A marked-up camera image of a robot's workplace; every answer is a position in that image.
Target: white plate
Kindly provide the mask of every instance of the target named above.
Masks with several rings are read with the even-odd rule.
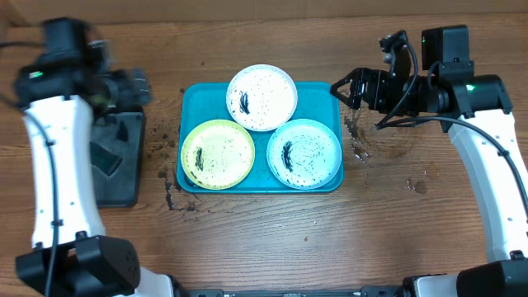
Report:
[[[277,129],[297,107],[297,88],[281,69],[265,64],[249,66],[229,83],[226,103],[229,114],[253,131]]]
[[[315,120],[292,120],[282,125],[267,144],[267,163],[279,181],[299,190],[330,182],[342,162],[336,135]]]

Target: wire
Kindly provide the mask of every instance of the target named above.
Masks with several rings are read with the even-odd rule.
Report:
[[[50,137],[46,133],[42,124],[31,113],[20,110],[14,101],[9,100],[7,96],[2,93],[0,93],[0,101],[12,107],[16,111],[22,113],[31,123],[33,123],[33,125],[35,125],[35,127],[39,130],[40,134],[42,135],[42,138],[44,139],[44,144],[48,152],[49,166],[51,168],[51,189],[53,192],[53,239],[51,243],[51,256],[49,258],[48,265],[48,276],[46,277],[45,282],[45,296],[50,297],[54,267],[56,262],[55,259],[57,257],[57,246],[59,245],[59,226],[61,225],[61,222],[59,220],[59,193],[57,187],[57,170],[55,168],[55,158],[53,150],[51,149],[51,146],[54,144],[54,142],[50,140]]]
[[[432,83],[431,83],[431,74],[433,71],[435,71],[435,67],[440,66],[440,61],[436,61],[435,63],[431,64],[431,67],[429,67],[429,71],[427,71],[427,86],[429,86],[429,89],[432,90]]]
[[[390,111],[390,113],[388,113],[388,115],[386,115],[378,124],[376,124],[376,126],[381,126],[383,124],[385,124],[387,121],[389,121],[393,116],[396,115],[396,113],[399,111],[399,109],[402,107],[403,103],[405,102],[405,100],[407,99],[407,96],[408,94],[410,93],[410,91],[413,89],[414,87],[414,84],[416,83],[417,81],[417,77],[418,77],[418,59],[417,59],[417,56],[416,56],[416,53],[414,52],[414,48],[413,46],[408,42],[408,41],[405,41],[405,45],[407,46],[407,48],[409,49],[409,52],[411,53],[411,57],[412,57],[412,65],[414,67],[414,74],[412,75],[412,81],[411,83],[409,84],[409,87],[407,88],[407,91],[405,91],[405,93],[403,94],[402,96],[402,99],[400,99],[400,101],[398,102],[398,104],[393,108],[393,110]]]
[[[40,42],[33,42],[33,41],[7,41],[7,42],[0,42],[0,49],[7,48],[10,46],[25,46],[25,47],[36,47],[40,48],[43,47],[44,44]]]
[[[484,132],[484,130],[480,129],[479,127],[472,125],[468,122],[465,122],[463,120],[451,119],[451,118],[447,118],[443,116],[419,116],[419,117],[413,117],[413,118],[407,118],[407,119],[401,119],[401,120],[393,120],[393,121],[390,121],[389,123],[376,126],[376,129],[381,130],[381,129],[388,128],[388,127],[399,127],[399,124],[413,123],[413,122],[423,124],[431,120],[446,121],[446,122],[450,122],[453,124],[462,125],[480,134],[487,141],[493,144],[493,146],[495,146],[495,148],[497,149],[498,154],[506,159],[506,163],[511,169],[511,173],[513,174],[513,177],[516,181],[519,194],[521,195],[522,204],[525,207],[526,217],[528,217],[528,195],[526,194],[526,188],[524,186],[524,183],[522,182],[521,174],[519,173],[519,170],[517,169],[515,163],[513,162],[512,157],[510,156],[510,152],[504,149],[504,147],[501,146],[501,144],[498,143],[498,141],[496,141],[495,138],[493,138],[490,134]]]

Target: teal tray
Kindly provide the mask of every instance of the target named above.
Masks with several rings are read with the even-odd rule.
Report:
[[[326,185],[313,190],[296,190],[286,186],[273,176],[266,160],[268,140],[274,131],[248,131],[255,143],[255,163],[247,177],[226,190],[212,191],[199,187],[183,172],[180,162],[183,141],[199,124],[208,120],[233,120],[225,103],[227,82],[204,82],[190,87],[183,96],[181,107],[180,146],[178,149],[177,181],[185,191],[193,193],[226,193],[226,194],[261,194],[261,193],[324,193],[336,190],[345,176],[343,163],[336,176]],[[312,119],[325,124],[339,139],[341,139],[341,117],[339,116],[339,100],[330,95],[330,85],[325,82],[296,82],[299,100],[291,120]]]

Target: plate rim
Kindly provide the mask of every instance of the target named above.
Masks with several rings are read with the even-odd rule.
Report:
[[[277,127],[273,127],[273,128],[265,129],[265,130],[260,130],[260,129],[256,129],[256,128],[250,128],[250,127],[247,127],[246,125],[243,125],[242,123],[239,123],[237,121],[237,118],[235,116],[233,116],[233,112],[231,111],[231,109],[228,108],[228,106],[229,106],[229,88],[231,87],[231,83],[234,81],[235,78],[238,77],[238,75],[242,71],[247,70],[248,68],[255,68],[255,67],[258,67],[258,66],[265,66],[265,67],[268,67],[268,68],[279,69],[282,73],[284,73],[286,75],[286,78],[288,79],[290,85],[293,86],[293,89],[295,91],[295,102],[294,102],[293,109],[290,112],[290,116],[284,122],[278,124]],[[228,85],[228,88],[227,88],[226,93],[225,93],[225,105],[226,105],[226,107],[228,109],[228,112],[229,112],[229,115],[231,116],[231,118],[233,118],[233,120],[237,124],[241,125],[246,130],[251,130],[251,131],[255,131],[255,132],[268,132],[268,131],[273,131],[273,130],[279,129],[281,126],[283,126],[285,123],[287,123],[291,119],[291,117],[294,115],[295,110],[297,109],[297,102],[298,101],[299,101],[299,93],[297,91],[297,86],[295,86],[295,81],[293,80],[293,78],[291,78],[291,76],[286,71],[284,71],[283,69],[278,68],[278,67],[276,67],[274,65],[270,65],[270,64],[254,64],[254,65],[247,66],[246,68],[243,68],[242,70],[238,71],[237,74],[235,74],[235,76],[233,76],[233,78],[231,78],[231,81],[229,81],[229,85]]]
[[[336,143],[336,147],[338,148],[338,151],[339,151],[339,158],[341,159],[341,162],[339,162],[339,166],[337,166],[337,169],[336,171],[328,178],[328,181],[323,183],[322,185],[320,186],[316,186],[316,187],[306,187],[306,186],[294,186],[292,184],[289,184],[289,183],[286,183],[280,176],[277,176],[277,173],[275,172],[275,170],[273,170],[273,167],[271,166],[271,160],[270,160],[270,146],[271,146],[271,140],[274,138],[274,136],[277,135],[277,132],[280,132],[280,130],[283,130],[283,129],[286,129],[288,128],[287,125],[293,125],[291,123],[294,123],[296,121],[307,121],[307,122],[315,122],[315,123],[318,123],[319,125],[321,125],[322,127],[324,127],[325,129],[329,130],[331,133],[330,133],[330,137],[332,138],[332,140],[334,141],[334,143]],[[342,152],[342,144],[339,142],[339,139],[337,138],[336,134],[333,133],[332,129],[328,128],[325,124],[319,122],[319,121],[316,121],[316,120],[311,120],[311,119],[296,119],[296,120],[291,120],[291,121],[288,121],[286,122],[285,124],[283,124],[281,127],[279,127],[275,132],[273,132],[273,134],[271,135],[270,137],[270,141],[268,141],[267,143],[267,146],[266,146],[266,160],[267,160],[267,166],[270,168],[270,171],[271,173],[273,173],[273,176],[275,176],[275,178],[279,181],[279,182],[282,182],[284,185],[286,186],[289,186],[289,187],[292,187],[296,190],[301,190],[301,191],[310,191],[310,190],[314,190],[314,189],[317,189],[321,186],[324,186],[326,185],[327,183],[329,183],[336,175],[337,173],[339,172],[339,167],[342,165],[342,160],[343,160],[343,152]]]
[[[229,125],[231,125],[232,127],[236,128],[237,130],[241,130],[245,136],[247,136],[247,139],[249,140],[248,142],[251,144],[251,147],[250,149],[252,150],[252,157],[251,157],[251,162],[248,166],[248,170],[244,173],[244,175],[237,181],[235,182],[233,185],[231,186],[222,186],[222,187],[210,187],[210,186],[204,186],[204,184],[200,184],[197,182],[197,180],[190,174],[191,172],[189,171],[189,168],[188,168],[188,165],[186,166],[185,164],[187,163],[184,163],[183,161],[183,158],[181,158],[181,168],[183,168],[183,172],[185,173],[185,175],[192,181],[194,182],[197,186],[200,186],[204,189],[207,189],[207,190],[212,190],[212,191],[220,191],[220,190],[225,190],[225,189],[229,189],[231,187],[234,187],[236,186],[237,184],[239,184],[240,182],[242,182],[247,176],[248,174],[251,172],[251,169],[253,168],[253,164],[255,163],[255,155],[256,155],[256,149],[255,149],[255,143],[251,137],[251,135],[249,134],[249,132],[244,129],[244,127],[242,127],[239,123],[235,122],[235,121],[232,121],[232,120],[225,120],[225,119],[215,119],[215,120],[207,120],[201,124],[199,124],[198,126],[196,126],[195,128],[193,128],[191,130],[191,132],[189,132],[189,134],[185,137],[185,140],[183,140],[183,143],[181,145],[181,152],[180,152],[180,155],[181,156],[184,156],[184,148],[186,147],[186,142],[187,140],[189,139],[189,136],[192,135],[192,133],[198,129],[200,126],[202,125],[213,125],[215,122],[217,123],[220,123],[220,122],[227,122],[229,123]]]

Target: robotic hand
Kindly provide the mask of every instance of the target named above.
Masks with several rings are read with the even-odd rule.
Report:
[[[334,84],[331,93],[351,108],[358,109],[365,101],[371,110],[387,114],[378,129],[441,122],[468,170],[483,218],[490,263],[454,276],[409,277],[402,286],[383,289],[233,293],[187,292],[171,276],[139,267],[128,241],[104,236],[91,171],[92,123],[99,116],[148,103],[148,84],[140,71],[130,78],[123,71],[108,70],[104,43],[88,43],[91,28],[87,24],[57,19],[47,21],[44,28],[46,52],[24,67],[16,81],[19,107],[25,110],[31,140],[37,204],[34,252],[16,258],[16,272],[41,294],[527,296],[524,185],[528,173],[516,144],[512,104],[502,81],[493,75],[474,76],[467,27],[423,31],[422,64],[429,69],[427,77],[417,75],[416,54],[406,33],[400,31],[380,41],[385,62],[390,64],[388,72],[358,68]],[[351,95],[345,97],[337,89],[348,83]],[[389,121],[393,116],[417,116],[419,112],[439,115]],[[114,161],[101,166],[111,172],[118,161],[109,159]]]

